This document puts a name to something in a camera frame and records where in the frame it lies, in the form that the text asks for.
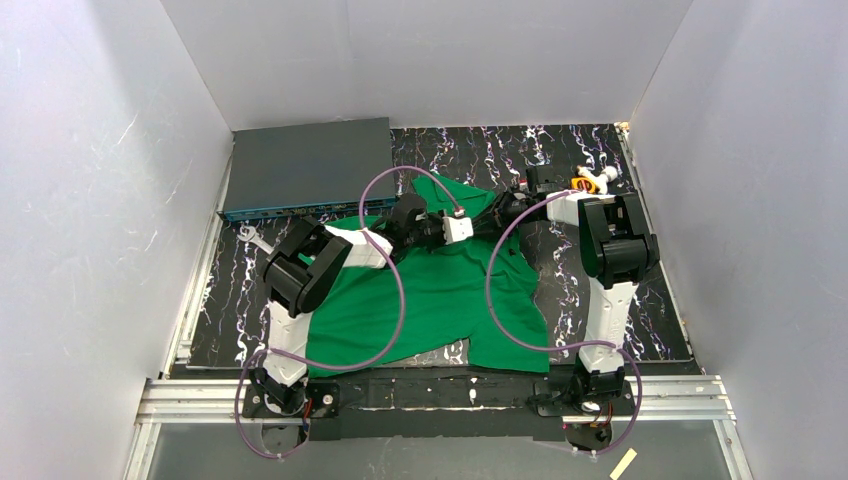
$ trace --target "cable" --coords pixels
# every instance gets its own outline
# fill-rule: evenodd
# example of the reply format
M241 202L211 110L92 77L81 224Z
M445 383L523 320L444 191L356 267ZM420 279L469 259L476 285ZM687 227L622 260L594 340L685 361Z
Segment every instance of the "cable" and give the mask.
M247 445L247 447L250 450L252 450L255 454L257 454L261 457L269 458L269 459L285 458L285 457L288 457L289 455L293 454L294 452L296 452L300 447L305 445L306 442L303 442L300 445L297 445L296 447L289 450L288 452L272 454L272 453L266 453L266 452L263 452L262 450L259 450L247 438L247 434L244 432L244 427L241 424L241 414L239 412L239 399L241 398L241 390L244 387L244 380L247 377L247 372L248 372L248 370L250 370L251 366L253 366L254 363L259 362L260 357L262 357L263 355L267 355L268 353L274 353L276 355L281 355L283 357L287 357L287 358L290 358L292 360L296 360L298 362L304 363L304 364L312 366L312 367L321 368L323 370L330 370L330 371L333 371L333 372L349 372L349 371L353 371L353 370L360 370L360 369L363 369L365 367L371 366L374 363L377 363L381 358L383 358L387 353L389 353L389 350L391 350L392 347L394 347L395 343L397 342L398 337L400 337L400 332L403 329L403 321L404 321L404 318L406 317L406 296L404 295L404 292L403 292L403 282L400 279L400 273L398 273L397 265L395 265L395 263L392 261L389 254L386 253L386 251L383 250L380 247L379 244L377 244L377 242L371 237L371 235L368 234L368 232L366 231L367 227L365 225L365 199L368 196L368 192L371 190L371 188L374 186L374 184L377 183L377 181L379 181L381 178L385 177L386 175L388 175L390 173L397 172L397 171L400 171L400 170L412 170L414 172L418 172L418 173L426 175L427 177L430 178L430 180L432 180L436 185L438 185L447 194L451 203L453 203L453 205L454 205L454 211L455 212L464 211L462 206L459 205L459 202L456 201L456 198L454 198L454 196L450 193L450 191L447 189L447 187L445 187L442 184L442 182L439 181L439 179L434 177L433 174L431 174L430 172L428 172L428 171L426 171L422 168L413 167L413 166L410 166L410 165L399 165L397 167L392 167L392 168L384 171L383 173L377 175L376 177L374 177L374 179L371 180L371 182L368 183L368 185L365 187L365 190L362 192L362 196L359 198L359 225L362 228L362 234L364 235L365 240L368 243L370 243L371 246L374 247L374 249L377 250L377 252L386 260L386 264L389 266L389 268L392 270L392 274L394 274L394 276L395 276L395 281L397 282L397 286L398 286L398 294L399 294L399 297L400 297L400 311L398 312L397 326L395 327L395 331L392 334L392 338L389 340L389 342L386 344L386 346L383 347L382 350L377 352L376 355L369 358L368 360L365 360L365 361L362 361L362 362L359 362L359 363L354 363L354 364L351 364L351 365L332 365L332 364L329 364L329 363L316 362L314 360L309 360L308 358L304 358L304 357L301 357L300 355L295 355L294 353L287 352L285 350L280 350L280 349L277 349L277 348L267 348L265 350L257 350L253 355L251 355L250 358L248 358L247 361L244 362L244 365L242 366L242 369L241 369L241 373L239 374L239 382L238 382L238 386L236 386L236 398L235 398L235 401L234 401L233 412L235 414L236 430L238 430L239 435L241 436L241 439L244 441L245 445Z
M595 451L592 452L593 455L594 454L600 455L600 454L607 453L607 452L613 450L615 447L619 446L621 444L621 442L623 442L624 439L627 438L627 436L630 434L630 431L633 430L633 426L636 424L636 417L639 416L639 410L642 408L642 395L641 395L642 394L642 374L641 374L641 372L639 372L639 367L636 366L636 361L633 360L633 357L624 348L618 348L618 346L616 344L614 344L612 342L606 342L606 341L603 341L603 340L588 340L588 341L572 343L571 345L563 345L561 347L539 347L537 345L532 345L532 344L529 344L527 342L524 342L520 338L518 338L515 335L513 335L512 333L510 333L506 329L506 327L503 326L500 319L498 318L497 313L495 313L495 306L492 303L492 270L495 268L495 260L498 257L498 252L500 251L500 249L503 246L504 242L506 241L507 237L509 237L509 234L512 233L512 231L515 230L515 228L518 226L518 224L521 223L521 221L524 220L531 213L533 213L536 210L544 207L545 205L547 205L548 203L550 203L554 200L566 197L568 195L571 195L572 193L575 193L575 191L574 190L565 190L563 192L559 192L557 194L554 194L554 195L551 195L551 196L545 198L541 202L537 203L536 205L533 205L532 207L530 207L527 210L525 210L524 212L522 212L521 215L516 217L515 220L513 220L512 223L510 223L508 227L506 227L506 230L504 230L504 233L501 235L501 238L498 239L498 243L495 244L495 249L492 251L492 256L489 258L489 266L488 266L488 268L486 268L486 283L485 283L486 305L489 307L489 315L491 315L492 320L494 320L495 325L498 327L498 329L501 331L501 333L506 335L506 337L508 339L512 340L513 343L516 343L517 345L520 345L520 346L522 346L522 347L524 347L528 350L533 350L533 351L536 351L536 352L548 352L548 353L550 353L550 352L562 352L562 351L565 351L565 350L574 350L574 349L578 349L578 348L582 348L582 347L597 345L597 346L601 346L601 347L607 347L607 348L614 349L618 353L620 353L621 356L624 357L625 360L627 360L627 363L629 363L630 366L633 368L633 373L636 375L636 384L639 387L639 395L636 398L636 407L633 409L633 416L630 418L630 422L627 424L627 427L624 429L624 432L622 432L621 435L614 442L610 443L609 446L607 446L606 448L603 448L603 449L598 450L596 452Z

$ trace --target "white panel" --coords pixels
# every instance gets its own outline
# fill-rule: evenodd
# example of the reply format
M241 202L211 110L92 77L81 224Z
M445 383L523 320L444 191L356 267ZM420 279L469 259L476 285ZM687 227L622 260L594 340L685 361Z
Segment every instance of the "white panel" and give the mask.
M756 478L848 467L846 25L844 1L698 0L632 123L695 354Z
M230 142L158 2L0 9L0 476L121 475Z
M691 0L163 0L233 130L630 118Z

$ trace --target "black table surface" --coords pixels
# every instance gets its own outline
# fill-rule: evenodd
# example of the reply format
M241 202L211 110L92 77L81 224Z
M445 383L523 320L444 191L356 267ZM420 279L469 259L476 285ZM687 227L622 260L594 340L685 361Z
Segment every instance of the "black table surface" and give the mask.
M517 182L531 165L553 165L563 182L573 176L578 165L586 165L595 173L612 165L619 178L610 185L610 192L635 190L613 125L395 129L392 157L395 165L416 165L494 191L503 191ZM410 189L412 178L414 174L401 172L397 178L398 193ZM338 215L325 215L320 220L336 218ZM278 218L250 224L268 243L276 244L291 222L291 218ZM224 222L221 228L189 368L238 368L258 347L266 345L270 318L256 269L261 252L236 238L239 226ZM519 235L522 253L539 272L534 302L548 324L549 343L565 345L582 340L589 284L580 262L576 227L537 222L523 226ZM691 359L660 268L654 268L636 292L625 346L641 362ZM467 365L467 351L467 340L460 340L389 365ZM550 361L568 364L574 361L574 355L555 353Z

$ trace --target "metal frame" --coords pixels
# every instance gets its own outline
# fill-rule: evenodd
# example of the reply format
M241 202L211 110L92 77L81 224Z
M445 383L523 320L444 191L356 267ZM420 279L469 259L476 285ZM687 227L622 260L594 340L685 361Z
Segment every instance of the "metal frame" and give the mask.
M633 394L636 379L627 377ZM642 412L637 421L712 421L734 480L752 478L736 433L736 414L718 375L663 375L643 377ZM165 423L235 424L233 412L237 380L151 380L142 395L136 417L130 459L124 478L145 479L152 464L159 429ZM244 401L244 391L240 404ZM562 417L563 422L585 417ZM629 421L615 416L613 421ZM300 418L242 419L243 423L300 424Z
M615 130L618 133L618 140L621 143L621 151L624 155L624 163L627 165L627 168L630 170L630 178L633 179L633 187L636 189L636 193L639 195L639 202L642 204L642 211L645 212L645 218L648 220L648 229L652 233L656 233L654 229L654 224L651 222L651 213L648 211L648 203L645 201L645 195L643 194L642 182L639 180L639 171L636 167L636 162L633 159L633 150L630 148L630 140L628 138L627 132L622 128L621 123L615 124ZM683 339L686 341L686 348L689 349L689 354L694 356L694 352L692 351L692 344L689 342L689 332L686 331L686 321L680 316L680 306L677 304L677 296L674 294L674 290L671 288L671 282L668 280L668 272L665 270L665 264L660 258L659 261L660 271L663 273L663 278L665 278L666 287L668 287L668 295L671 297L671 304L674 306L674 313L677 317L677 323L680 324L680 331L683 332Z
M748 459L742 450L742 442L736 433L736 422L731 420L714 420L713 425L718 435L721 452L724 454L724 463L733 480L748 480L754 478Z
M195 262L194 274L180 306L179 311L182 313L182 317L177 321L177 328L171 339L171 345L168 348L168 354L161 370L164 378L170 377L171 368L174 364L186 363L191 356L191 342L194 337L194 330L197 327L197 320L200 317L203 292L206 289L209 272L212 269L215 247L218 245L218 238L221 235L221 225L224 223L218 216L218 212L223 208L224 198L227 196L232 160L233 157L230 156L230 161L227 163L226 170L224 170L224 178L221 180L221 186L218 189L215 209L206 225L206 233L203 237L200 254Z

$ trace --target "white connector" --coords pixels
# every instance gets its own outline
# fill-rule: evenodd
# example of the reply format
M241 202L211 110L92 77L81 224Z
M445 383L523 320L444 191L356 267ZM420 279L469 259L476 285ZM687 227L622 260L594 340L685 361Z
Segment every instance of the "white connector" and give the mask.
M581 177L586 177L592 181L597 187L598 191L596 193L600 195L606 195L609 189L607 188L607 184L612 183L613 180L618 178L618 170L613 166L604 167L601 170L601 174L595 176L591 170L587 167L577 167L577 175Z
M448 245L461 242L474 235L474 227L468 217L454 218L445 215L442 217L442 224L445 228L445 241Z

